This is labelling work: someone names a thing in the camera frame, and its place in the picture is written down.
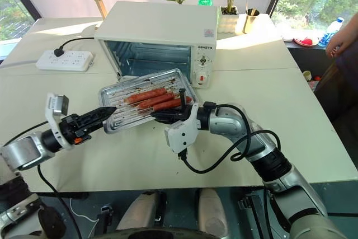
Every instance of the sausage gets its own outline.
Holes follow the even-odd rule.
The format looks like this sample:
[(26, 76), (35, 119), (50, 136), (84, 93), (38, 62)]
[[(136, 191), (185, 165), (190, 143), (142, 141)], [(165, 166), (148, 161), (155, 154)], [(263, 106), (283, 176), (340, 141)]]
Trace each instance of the sausage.
[[(191, 98), (187, 96), (186, 101), (191, 102)], [(174, 99), (174, 100), (167, 101), (164, 103), (156, 104), (153, 106), (153, 109), (154, 109), (154, 111), (158, 111), (158, 110), (163, 110), (163, 109), (171, 109), (173, 107), (177, 107), (180, 105), (181, 105), (181, 101), (180, 101), (180, 98), (178, 98), (178, 99)]]
[(165, 93), (167, 93), (167, 90), (165, 88), (159, 88), (148, 92), (141, 92), (135, 95), (131, 95), (128, 98), (126, 98), (124, 101), (126, 103), (133, 104), (159, 95), (164, 95)]
[(138, 108), (147, 109), (155, 104), (159, 104), (159, 103), (163, 103), (165, 101), (172, 100), (172, 99), (174, 99), (174, 97), (175, 97), (174, 93), (172, 93), (172, 92), (166, 93), (165, 95), (160, 95), (160, 96), (143, 101), (142, 103), (140, 103), (138, 105)]

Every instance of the floor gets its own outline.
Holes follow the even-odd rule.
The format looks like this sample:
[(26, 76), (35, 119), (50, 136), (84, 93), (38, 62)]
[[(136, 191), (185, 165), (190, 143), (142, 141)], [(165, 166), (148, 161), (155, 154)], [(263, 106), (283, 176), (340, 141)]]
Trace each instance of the floor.
[[(321, 196), (328, 212), (330, 213), (358, 213), (358, 181), (333, 182), (324, 184), (313, 184), (314, 188)], [(196, 189), (168, 189), (162, 190), (167, 195), (167, 209), (164, 218), (166, 227), (182, 227), (197, 229), (197, 219), (195, 213)], [(239, 210), (237, 201), (242, 193), (251, 192), (258, 195), (262, 202), (261, 189), (249, 188), (217, 188), (226, 217), (229, 224), (230, 238), (237, 239), (257, 239), (260, 238), (255, 226), (250, 227), (247, 215)], [(128, 206), (143, 191), (103, 191), (89, 193), (86, 199), (72, 200), (73, 210), (77, 214), (84, 214), (92, 219), (96, 219), (101, 207), (111, 203), (114, 209), (112, 226), (108, 232), (114, 231), (120, 218), (124, 215)], [(42, 197), (47, 205), (54, 206), (61, 213), (67, 225), (64, 238), (76, 238), (74, 228), (59, 202), (52, 197)], [(287, 239), (289, 235), (279, 226), (271, 207), (269, 206), (270, 224), (275, 239)], [(349, 239), (356, 238), (358, 234), (357, 217), (331, 217), (331, 220)], [(93, 223), (84, 218), (76, 217), (83, 238), (87, 238)]]

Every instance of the white power cord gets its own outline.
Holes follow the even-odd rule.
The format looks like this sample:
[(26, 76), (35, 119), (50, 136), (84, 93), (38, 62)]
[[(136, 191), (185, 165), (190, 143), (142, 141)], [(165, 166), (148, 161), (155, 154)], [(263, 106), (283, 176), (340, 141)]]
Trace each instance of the white power cord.
[(70, 198), (70, 200), (69, 200), (69, 207), (70, 207), (72, 213), (73, 213), (75, 216), (80, 217), (80, 218), (85, 218), (86, 220), (88, 220), (88, 221), (94, 223), (94, 225), (93, 225), (93, 227), (92, 227), (92, 229), (91, 229), (91, 231), (89, 232), (89, 235), (88, 235), (88, 238), (90, 238), (90, 236), (91, 236), (93, 230), (95, 229), (95, 227), (96, 227), (98, 221), (100, 221), (100, 219), (97, 218), (97, 219), (94, 220), (94, 219), (90, 219), (90, 218), (89, 218), (88, 216), (86, 216), (86, 215), (77, 214), (77, 213), (73, 210), (73, 208), (72, 208), (72, 198)]

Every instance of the table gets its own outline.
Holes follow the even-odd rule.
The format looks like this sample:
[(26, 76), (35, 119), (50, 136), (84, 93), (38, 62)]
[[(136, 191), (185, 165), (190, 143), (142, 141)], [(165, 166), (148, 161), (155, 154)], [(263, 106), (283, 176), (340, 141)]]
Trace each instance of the table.
[[(81, 20), (89, 22), (89, 19), (59, 19), (62, 26), (58, 26), (57, 20), (43, 20), (21, 40), (6, 59), (7, 64), (12, 63), (13, 55), (16, 61), (22, 61), (28, 59), (29, 53), (35, 57), (48, 49), (49, 43), (40, 42), (41, 38), (50, 40), (53, 46), (74, 35), (73, 31), (70, 36), (39, 35), (39, 31), (77, 26)], [(31, 45), (31, 35), (37, 35), (36, 47)], [(74, 46), (76, 50), (92, 51), (97, 49), (95, 45), (79, 41)], [(252, 54), (254, 60), (245, 62), (234, 62), (225, 56), (225, 53), (235, 55), (232, 51), (219, 51), (212, 85), (196, 90), (200, 101), (242, 105), (250, 118), (279, 135), (282, 151), (309, 182), (357, 179), (358, 172), (333, 126), (282, 45), (282, 41), (276, 40), (249, 47), (246, 52), (237, 51)], [(276, 51), (279, 59), (267, 54), (260, 68), (260, 57), (264, 55), (261, 46)], [(82, 114), (96, 108), (99, 90), (116, 82), (113, 70), (103, 59), (103, 52), (98, 50), (94, 66), (86, 73), (38, 71), (32, 67), (34, 64), (0, 69), (0, 142), (5, 143), (44, 120), (49, 91), (69, 97), (69, 113)], [(92, 140), (72, 151), (62, 150), (43, 163), (43, 173), (59, 191), (261, 185), (261, 179), (246, 160), (232, 163), (227, 159), (208, 174), (193, 174), (166, 145), (164, 128), (165, 125), (151, 121), (112, 135), (98, 130), (92, 134)], [(207, 168), (230, 145), (223, 137), (201, 131), (195, 145), (189, 148), (188, 160), (198, 169)], [(32, 191), (49, 191), (36, 169), (22, 174)]]

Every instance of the baking tray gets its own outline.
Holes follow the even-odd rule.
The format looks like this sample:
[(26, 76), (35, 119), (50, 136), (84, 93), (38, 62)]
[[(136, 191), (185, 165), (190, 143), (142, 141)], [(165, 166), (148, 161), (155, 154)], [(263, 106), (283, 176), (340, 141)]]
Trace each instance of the baking tray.
[(179, 95), (180, 88), (185, 88), (186, 96), (192, 99), (189, 104), (197, 102), (189, 81), (177, 68), (119, 82), (101, 89), (98, 94), (100, 106), (117, 107), (117, 110), (103, 124), (105, 132), (112, 134), (153, 120), (154, 117), (150, 115), (153, 108), (139, 109), (136, 104), (127, 104), (124, 100), (136, 93), (161, 87), (172, 91), (175, 95)]

